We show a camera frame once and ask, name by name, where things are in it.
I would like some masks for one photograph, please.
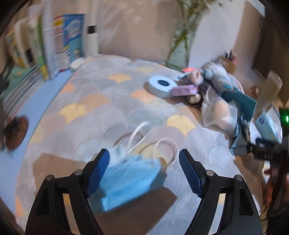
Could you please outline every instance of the plush toy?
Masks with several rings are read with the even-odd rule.
[[[183,72],[187,73],[187,75],[178,81],[178,85],[194,85],[198,87],[197,94],[186,96],[186,98],[190,104],[201,107],[203,97],[202,94],[200,94],[202,89],[200,89],[199,86],[204,82],[202,69],[186,68]]]
[[[207,62],[202,67],[203,77],[212,82],[219,92],[239,90],[235,78],[225,68],[214,62]]]

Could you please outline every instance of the brown round object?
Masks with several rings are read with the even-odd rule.
[[[27,118],[21,116],[17,118],[17,124],[9,128],[5,135],[5,145],[9,150],[16,149],[24,140],[28,130]]]

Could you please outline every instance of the rug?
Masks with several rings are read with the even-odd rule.
[[[183,97],[161,99],[146,90],[152,76],[176,78],[179,72],[159,64],[119,56],[98,56],[82,65],[56,96],[30,139],[16,186],[16,218],[25,230],[35,195],[48,174],[70,175],[82,169],[102,148],[143,121],[151,123],[149,136],[134,154],[151,155],[152,144],[162,137],[186,148],[206,169],[234,177],[234,164],[225,134],[203,128],[201,113]],[[158,157],[173,154],[160,145]],[[183,235],[199,205],[185,175],[176,164],[168,167],[164,187],[111,212],[95,215],[106,235]],[[79,234],[64,195],[72,232]],[[211,233],[217,231],[223,209],[220,197]]]

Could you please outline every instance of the plastic bag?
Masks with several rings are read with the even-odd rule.
[[[235,101],[229,104],[209,87],[202,104],[203,126],[216,125],[235,136],[238,118],[238,109]]]

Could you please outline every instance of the tape roll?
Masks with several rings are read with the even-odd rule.
[[[149,91],[159,98],[173,97],[171,90],[177,86],[173,80],[162,76],[151,77],[148,81]]]

